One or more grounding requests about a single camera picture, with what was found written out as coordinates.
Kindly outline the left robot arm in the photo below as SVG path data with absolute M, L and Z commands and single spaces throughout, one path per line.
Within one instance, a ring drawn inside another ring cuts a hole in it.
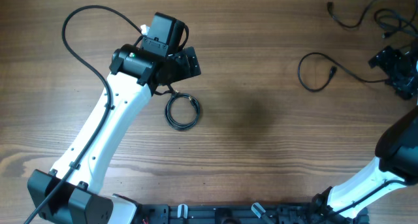
M 187 46 L 189 29 L 156 13 L 151 26 L 140 26 L 133 44 L 117 49 L 104 90 L 68 150 L 49 172 L 35 170 L 27 188 L 33 216 L 52 223 L 140 223 L 139 203 L 119 195 L 100 196 L 105 174 L 136 115 L 157 95 L 201 73 L 195 50 Z

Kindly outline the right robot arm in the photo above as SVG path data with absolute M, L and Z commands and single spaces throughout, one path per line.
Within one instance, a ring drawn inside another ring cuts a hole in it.
M 405 100 L 417 95 L 417 47 L 406 53 L 387 46 L 372 57 L 384 81 Z M 417 109 L 390 126 L 380 137 L 375 156 L 346 182 L 318 194 L 311 203 L 308 221 L 314 223 L 359 223 L 360 212 L 369 204 L 397 189 L 417 184 Z

